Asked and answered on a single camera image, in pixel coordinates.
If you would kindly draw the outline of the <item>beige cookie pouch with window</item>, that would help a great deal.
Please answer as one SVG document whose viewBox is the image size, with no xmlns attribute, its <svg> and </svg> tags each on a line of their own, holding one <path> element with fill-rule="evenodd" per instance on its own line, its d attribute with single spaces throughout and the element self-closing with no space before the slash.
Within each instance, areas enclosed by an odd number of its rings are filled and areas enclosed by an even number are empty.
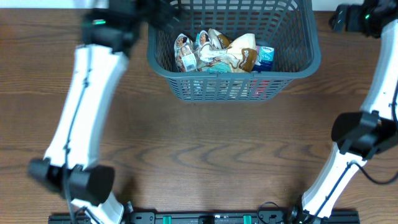
<svg viewBox="0 0 398 224">
<path fill-rule="evenodd" d="M 175 63 L 179 72 L 197 71 L 194 52 L 193 42 L 186 35 L 180 34 L 174 43 Z"/>
</svg>

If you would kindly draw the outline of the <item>orange spaghetti packet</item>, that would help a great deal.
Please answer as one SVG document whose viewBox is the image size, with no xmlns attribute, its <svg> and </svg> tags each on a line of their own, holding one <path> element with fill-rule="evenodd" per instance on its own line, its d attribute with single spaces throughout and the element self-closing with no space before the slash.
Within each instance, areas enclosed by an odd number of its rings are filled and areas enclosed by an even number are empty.
<svg viewBox="0 0 398 224">
<path fill-rule="evenodd" d="M 194 80 L 182 81 L 182 96 L 187 100 L 237 100 L 257 98 L 269 81 Z"/>
</svg>

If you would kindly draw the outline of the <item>blue tissue multipack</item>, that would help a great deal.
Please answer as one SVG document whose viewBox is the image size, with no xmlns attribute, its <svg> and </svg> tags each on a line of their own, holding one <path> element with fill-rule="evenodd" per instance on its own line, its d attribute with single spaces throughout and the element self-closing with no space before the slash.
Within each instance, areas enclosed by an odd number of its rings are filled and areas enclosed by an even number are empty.
<svg viewBox="0 0 398 224">
<path fill-rule="evenodd" d="M 274 59 L 274 48 L 257 45 L 256 50 L 257 59 L 252 70 L 256 72 L 271 71 Z"/>
</svg>

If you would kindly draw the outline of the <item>mint green snack packet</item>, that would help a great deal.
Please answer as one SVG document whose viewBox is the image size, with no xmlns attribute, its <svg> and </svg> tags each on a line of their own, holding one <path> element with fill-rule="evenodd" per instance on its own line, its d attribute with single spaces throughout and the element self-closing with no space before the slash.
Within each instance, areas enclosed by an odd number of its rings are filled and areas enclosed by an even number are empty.
<svg viewBox="0 0 398 224">
<path fill-rule="evenodd" d="M 216 62 L 205 65 L 201 68 L 201 71 L 209 73 L 231 73 L 231 68 L 227 63 Z"/>
</svg>

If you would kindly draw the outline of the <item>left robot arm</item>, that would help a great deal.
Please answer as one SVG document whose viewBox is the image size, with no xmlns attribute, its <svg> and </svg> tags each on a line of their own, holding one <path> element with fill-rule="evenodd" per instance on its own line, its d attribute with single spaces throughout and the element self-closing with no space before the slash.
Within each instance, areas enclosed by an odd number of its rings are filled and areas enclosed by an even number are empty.
<svg viewBox="0 0 398 224">
<path fill-rule="evenodd" d="M 101 166 L 100 142 L 116 87 L 125 74 L 141 24 L 169 30 L 183 16 L 170 1 L 110 1 L 81 18 L 81 44 L 55 135 L 29 175 L 66 201 L 69 223 L 85 212 L 92 223 L 122 223 L 124 205 L 113 194 L 115 171 Z"/>
</svg>

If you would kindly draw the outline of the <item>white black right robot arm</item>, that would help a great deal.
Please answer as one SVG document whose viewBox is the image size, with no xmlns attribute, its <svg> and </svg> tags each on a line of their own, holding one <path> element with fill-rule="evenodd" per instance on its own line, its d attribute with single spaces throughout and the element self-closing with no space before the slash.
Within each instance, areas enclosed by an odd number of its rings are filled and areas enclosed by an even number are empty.
<svg viewBox="0 0 398 224">
<path fill-rule="evenodd" d="M 340 4 L 329 25 L 380 39 L 381 51 L 360 110 L 336 118 L 328 160 L 292 207 L 287 223 L 330 223 L 334 204 L 355 173 L 374 155 L 397 145 L 397 0 Z"/>
</svg>

